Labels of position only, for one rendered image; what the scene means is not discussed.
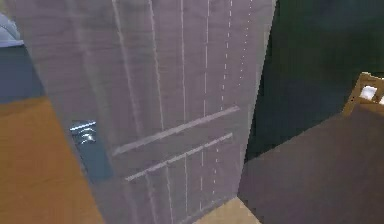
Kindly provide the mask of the grey panelled room door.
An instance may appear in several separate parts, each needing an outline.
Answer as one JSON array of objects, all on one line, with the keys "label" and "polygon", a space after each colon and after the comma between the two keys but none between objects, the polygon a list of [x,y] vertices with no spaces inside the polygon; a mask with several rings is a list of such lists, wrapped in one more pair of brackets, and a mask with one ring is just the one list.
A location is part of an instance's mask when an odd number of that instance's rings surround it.
[{"label": "grey panelled room door", "polygon": [[277,0],[4,1],[105,224],[193,224],[235,197]]}]

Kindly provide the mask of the brown wooden cabinet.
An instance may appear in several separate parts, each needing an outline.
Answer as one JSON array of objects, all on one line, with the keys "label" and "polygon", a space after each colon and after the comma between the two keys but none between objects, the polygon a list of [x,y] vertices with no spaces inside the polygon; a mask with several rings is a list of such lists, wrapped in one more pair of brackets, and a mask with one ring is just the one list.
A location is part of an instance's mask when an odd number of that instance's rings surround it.
[{"label": "brown wooden cabinet", "polygon": [[384,116],[384,78],[362,72],[342,110],[348,116],[356,105]]}]

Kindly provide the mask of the pale grey rounded object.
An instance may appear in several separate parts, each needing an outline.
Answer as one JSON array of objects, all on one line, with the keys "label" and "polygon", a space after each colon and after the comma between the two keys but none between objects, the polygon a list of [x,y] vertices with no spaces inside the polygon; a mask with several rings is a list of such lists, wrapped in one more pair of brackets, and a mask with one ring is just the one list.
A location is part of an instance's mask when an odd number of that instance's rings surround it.
[{"label": "pale grey rounded object", "polygon": [[0,13],[0,48],[22,46],[24,41],[16,23]]}]

